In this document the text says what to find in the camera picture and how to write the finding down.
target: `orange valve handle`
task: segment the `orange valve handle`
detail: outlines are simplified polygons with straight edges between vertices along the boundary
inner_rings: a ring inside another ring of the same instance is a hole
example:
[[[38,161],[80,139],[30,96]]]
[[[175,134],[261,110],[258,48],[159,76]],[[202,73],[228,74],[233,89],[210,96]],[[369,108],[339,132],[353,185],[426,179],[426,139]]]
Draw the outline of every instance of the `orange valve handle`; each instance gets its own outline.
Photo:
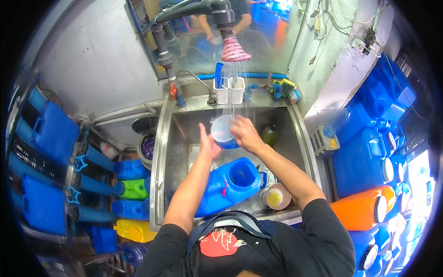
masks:
[[[171,83],[171,90],[169,94],[171,95],[172,99],[175,100],[175,97],[177,96],[177,89],[175,88],[174,83]]]

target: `orange plastic jug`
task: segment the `orange plastic jug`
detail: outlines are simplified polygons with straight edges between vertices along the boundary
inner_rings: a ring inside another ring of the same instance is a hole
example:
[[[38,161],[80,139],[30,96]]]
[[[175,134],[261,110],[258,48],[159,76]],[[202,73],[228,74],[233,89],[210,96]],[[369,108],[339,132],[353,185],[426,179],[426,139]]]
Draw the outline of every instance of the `orange plastic jug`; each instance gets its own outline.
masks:
[[[331,204],[348,231],[367,231],[385,219],[395,204],[395,192],[389,185],[360,192]]]
[[[141,243],[150,242],[157,235],[149,228],[149,221],[119,219],[114,230],[117,230],[117,235],[121,237]]]

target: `forearm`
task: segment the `forearm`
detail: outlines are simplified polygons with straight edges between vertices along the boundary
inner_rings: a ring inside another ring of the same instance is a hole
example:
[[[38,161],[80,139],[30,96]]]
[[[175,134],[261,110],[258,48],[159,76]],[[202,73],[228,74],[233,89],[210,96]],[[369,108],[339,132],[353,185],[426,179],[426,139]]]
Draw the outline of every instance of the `forearm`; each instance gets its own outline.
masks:
[[[209,27],[208,21],[206,20],[206,15],[201,15],[197,17],[198,24],[200,25],[200,28],[203,30],[203,32],[206,35],[212,34],[211,27]]]
[[[189,235],[192,223],[206,189],[212,159],[200,153],[188,175],[181,182],[169,204],[163,224],[173,223]]]
[[[326,199],[323,191],[303,170],[277,153],[269,145],[265,144],[261,147],[256,155],[284,185],[288,192],[298,200],[301,210],[314,199]]]

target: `yellow plastic jug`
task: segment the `yellow plastic jug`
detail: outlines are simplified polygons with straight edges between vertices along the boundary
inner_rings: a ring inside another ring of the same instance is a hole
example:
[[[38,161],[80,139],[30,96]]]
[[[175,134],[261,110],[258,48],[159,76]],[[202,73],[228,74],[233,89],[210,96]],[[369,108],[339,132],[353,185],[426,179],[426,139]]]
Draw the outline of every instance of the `yellow plastic jug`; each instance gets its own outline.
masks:
[[[150,242],[157,235],[149,228],[149,221],[119,219],[114,230],[117,230],[117,235],[121,237],[141,243]]]

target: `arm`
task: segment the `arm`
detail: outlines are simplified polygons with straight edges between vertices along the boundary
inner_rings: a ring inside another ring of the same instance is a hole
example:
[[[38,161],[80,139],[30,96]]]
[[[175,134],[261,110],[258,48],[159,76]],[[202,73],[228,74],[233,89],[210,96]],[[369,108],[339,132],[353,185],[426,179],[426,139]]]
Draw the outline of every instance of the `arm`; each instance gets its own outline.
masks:
[[[197,20],[198,20],[198,24],[200,25],[200,28],[206,34],[207,40],[213,41],[215,39],[215,36],[212,33],[211,27],[209,27],[207,16],[206,15],[199,15],[197,17]]]
[[[212,161],[221,151],[212,136],[206,135],[205,126],[201,123],[198,126],[200,153],[188,175],[172,196],[163,220],[163,225],[173,223],[183,228],[188,235],[192,231],[192,222],[206,189]]]
[[[249,27],[249,25],[251,25],[251,21],[252,19],[250,14],[246,13],[244,15],[241,15],[241,21],[237,24],[237,26],[232,28],[232,32],[234,33],[234,35]]]
[[[236,116],[231,132],[238,145],[259,157],[288,192],[298,200],[301,211],[314,199],[326,199],[323,191],[303,170],[261,140],[249,119]]]

